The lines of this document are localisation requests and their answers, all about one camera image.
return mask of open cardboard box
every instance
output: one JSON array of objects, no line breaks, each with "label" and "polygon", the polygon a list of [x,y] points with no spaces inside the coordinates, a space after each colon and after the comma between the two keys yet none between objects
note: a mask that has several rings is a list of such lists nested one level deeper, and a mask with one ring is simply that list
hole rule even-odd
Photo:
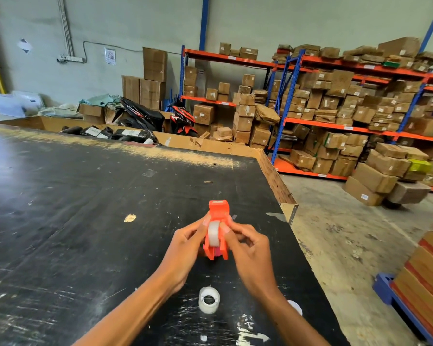
[{"label": "open cardboard box", "polygon": [[[92,126],[92,124],[80,119],[65,119],[43,116],[25,117],[13,120],[2,120],[0,121],[0,124],[51,132],[60,132],[63,126],[81,126],[83,128]],[[122,126],[103,124],[97,124],[96,126],[101,130],[108,126],[114,131],[116,131],[117,129],[125,128]],[[271,190],[274,193],[274,196],[279,202],[279,205],[281,206],[287,222],[290,226],[292,226],[292,221],[294,219],[298,204],[262,149],[254,149],[250,148],[249,146],[233,142],[212,141],[202,138],[180,136],[164,132],[154,132],[154,134],[156,135],[157,139],[161,144],[172,148],[196,150],[217,154],[246,156],[257,159],[261,171],[265,175],[265,178],[268,181]]]}]

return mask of blue pallet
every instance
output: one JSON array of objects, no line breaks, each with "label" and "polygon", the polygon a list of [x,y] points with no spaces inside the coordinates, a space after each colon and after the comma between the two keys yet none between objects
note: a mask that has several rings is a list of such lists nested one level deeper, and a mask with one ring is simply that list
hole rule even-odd
[{"label": "blue pallet", "polygon": [[380,299],[387,305],[391,305],[392,302],[396,302],[402,309],[404,314],[414,323],[414,326],[420,331],[420,333],[426,338],[427,342],[433,346],[433,336],[427,331],[422,325],[418,318],[407,308],[403,301],[398,295],[391,289],[390,283],[394,276],[392,274],[379,273],[375,277],[375,283],[372,286],[373,290],[377,293]]}]

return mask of worktable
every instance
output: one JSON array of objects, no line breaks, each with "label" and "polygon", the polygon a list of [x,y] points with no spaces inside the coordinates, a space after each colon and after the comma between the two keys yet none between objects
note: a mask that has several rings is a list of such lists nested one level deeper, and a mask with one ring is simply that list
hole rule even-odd
[{"label": "worktable", "polygon": [[[284,296],[329,343],[349,345],[289,224],[273,216],[282,210],[255,158],[7,126],[0,127],[0,345],[75,342],[155,271],[174,230],[219,199],[236,221],[269,237]],[[124,222],[128,214],[136,219]],[[197,305],[208,285],[221,296],[213,315]],[[237,341],[283,344],[230,254],[197,258],[134,344]]]}]

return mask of orange tape dispenser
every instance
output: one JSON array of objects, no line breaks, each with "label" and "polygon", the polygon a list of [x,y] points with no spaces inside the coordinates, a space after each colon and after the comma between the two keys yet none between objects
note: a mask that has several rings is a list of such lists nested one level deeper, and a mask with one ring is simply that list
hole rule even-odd
[{"label": "orange tape dispenser", "polygon": [[210,200],[209,209],[211,218],[205,235],[205,254],[210,260],[213,260],[215,256],[223,256],[227,260],[228,250],[220,223],[228,224],[229,204],[226,200]]}]

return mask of gray wall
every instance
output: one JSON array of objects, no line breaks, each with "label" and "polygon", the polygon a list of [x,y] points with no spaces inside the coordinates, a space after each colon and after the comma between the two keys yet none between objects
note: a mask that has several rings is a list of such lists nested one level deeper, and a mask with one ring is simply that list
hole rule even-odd
[{"label": "gray wall", "polygon": [[[75,56],[84,40],[132,50],[142,46],[180,52],[198,48],[202,0],[66,0]],[[219,42],[259,49],[270,61],[280,43],[312,43],[351,49],[402,36],[423,38],[433,18],[433,0],[211,0],[206,49]],[[17,41],[34,48],[25,54]],[[433,51],[433,39],[427,47]],[[47,104],[75,103],[102,93],[121,93],[121,75],[143,75],[141,52],[116,49],[108,65],[104,46],[86,44],[86,64],[56,62],[65,53],[57,0],[0,0],[0,64],[9,90],[44,95]],[[179,54],[169,54],[168,88],[177,93]],[[244,73],[264,72],[212,63],[208,87],[236,87]]]}]

